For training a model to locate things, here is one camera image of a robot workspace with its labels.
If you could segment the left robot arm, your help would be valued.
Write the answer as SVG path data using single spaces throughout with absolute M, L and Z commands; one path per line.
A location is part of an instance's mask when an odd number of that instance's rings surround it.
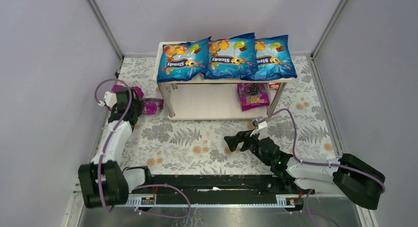
M 105 101 L 112 104 L 105 140 L 91 161 L 79 167 L 78 178 L 87 208 L 111 210 L 125 204 L 129 193 L 150 179 L 150 170 L 147 166 L 122 170 L 118 164 L 142 114 L 141 97 L 134 89 L 121 88 L 115 93 L 106 92 Z

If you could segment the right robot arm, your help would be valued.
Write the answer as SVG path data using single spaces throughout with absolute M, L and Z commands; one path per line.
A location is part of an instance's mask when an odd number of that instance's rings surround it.
M 225 136 L 224 141 L 234 152 L 241 143 L 242 151 L 250 151 L 292 191 L 319 191 L 344 194 L 358 206 L 377 210 L 384 192 L 385 176 L 352 154 L 325 162 L 296 159 L 283 152 L 269 137 L 259 139 L 250 130 Z

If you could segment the purple candy bag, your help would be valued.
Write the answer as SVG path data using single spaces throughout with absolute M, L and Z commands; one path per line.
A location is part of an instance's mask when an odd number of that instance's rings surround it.
M 121 83 L 116 83 L 113 87 L 112 87 L 112 90 L 111 90 L 111 92 L 112 93 L 116 93 L 116 92 L 118 92 L 118 91 L 120 91 L 120 90 L 122 90 L 122 89 L 125 89 L 126 87 L 123 85 L 123 84 L 121 84 Z M 144 97 L 144 93 L 142 92 L 142 90 L 141 90 L 141 88 L 140 87 L 138 87 L 138 86 L 134 86 L 134 87 L 130 87 L 130 89 L 132 89 L 134 92 L 133 92 L 133 97 L 135 98 L 135 99 L 143 99 L 143 97 Z
M 160 113 L 164 108 L 164 100 L 162 98 L 144 98 L 143 115 L 155 115 Z
M 242 111 L 270 105 L 266 83 L 239 83 L 237 95 Z

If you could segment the blue Slendy bag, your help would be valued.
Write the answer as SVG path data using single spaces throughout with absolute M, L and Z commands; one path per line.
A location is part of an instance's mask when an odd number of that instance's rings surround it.
M 156 82 L 190 81 L 209 65 L 207 37 L 194 42 L 162 44 L 158 50 Z
M 257 67 L 245 81 L 273 81 L 297 78 L 297 72 L 288 49 L 288 35 L 265 37 L 255 40 Z
M 243 79 L 257 70 L 253 32 L 209 41 L 208 66 L 202 71 L 205 79 Z

